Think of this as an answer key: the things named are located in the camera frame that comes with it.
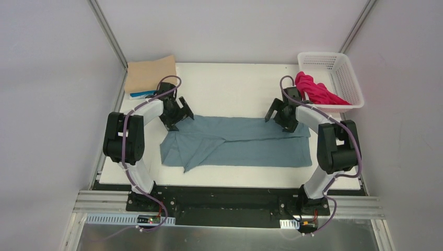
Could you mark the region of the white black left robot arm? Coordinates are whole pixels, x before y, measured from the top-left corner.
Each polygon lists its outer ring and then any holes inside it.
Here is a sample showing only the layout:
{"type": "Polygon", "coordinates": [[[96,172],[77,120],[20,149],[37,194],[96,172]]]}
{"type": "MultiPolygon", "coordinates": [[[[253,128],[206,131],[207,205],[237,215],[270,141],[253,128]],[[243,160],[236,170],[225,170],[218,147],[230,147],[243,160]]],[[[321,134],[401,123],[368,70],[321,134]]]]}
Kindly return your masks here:
{"type": "Polygon", "coordinates": [[[128,177],[131,190],[142,194],[139,204],[149,212],[158,208],[159,197],[151,192],[155,181],[143,161],[145,126],[159,118],[168,131],[178,131],[178,122],[194,118],[184,97],[177,96],[180,85],[180,82],[174,85],[161,80],[153,97],[126,113],[111,112],[107,118],[103,153],[121,167],[128,177]]]}

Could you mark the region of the grey-blue t shirt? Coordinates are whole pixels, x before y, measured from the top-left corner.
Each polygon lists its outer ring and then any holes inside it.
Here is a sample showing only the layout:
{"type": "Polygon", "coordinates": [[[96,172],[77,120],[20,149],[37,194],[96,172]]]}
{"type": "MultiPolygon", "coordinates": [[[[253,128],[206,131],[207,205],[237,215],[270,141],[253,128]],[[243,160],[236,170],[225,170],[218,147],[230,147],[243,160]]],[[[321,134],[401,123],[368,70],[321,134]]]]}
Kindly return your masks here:
{"type": "Polygon", "coordinates": [[[308,167],[312,164],[309,128],[284,132],[260,118],[195,116],[177,123],[160,145],[162,164],[184,172],[205,165],[308,167]]]}

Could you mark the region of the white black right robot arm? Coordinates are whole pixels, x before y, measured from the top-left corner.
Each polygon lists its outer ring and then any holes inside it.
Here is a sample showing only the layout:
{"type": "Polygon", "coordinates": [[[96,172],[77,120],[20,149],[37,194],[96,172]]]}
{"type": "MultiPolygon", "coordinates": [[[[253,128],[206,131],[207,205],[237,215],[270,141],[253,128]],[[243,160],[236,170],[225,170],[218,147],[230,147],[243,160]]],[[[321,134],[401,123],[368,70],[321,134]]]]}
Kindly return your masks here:
{"type": "Polygon", "coordinates": [[[282,99],[274,99],[265,116],[265,121],[274,121],[285,132],[294,132],[303,124],[317,134],[318,167],[311,178],[300,187],[297,209],[310,214],[326,198],[327,192],[338,177],[361,163],[356,124],[337,121],[301,99],[296,87],[282,90],[282,99]]]}

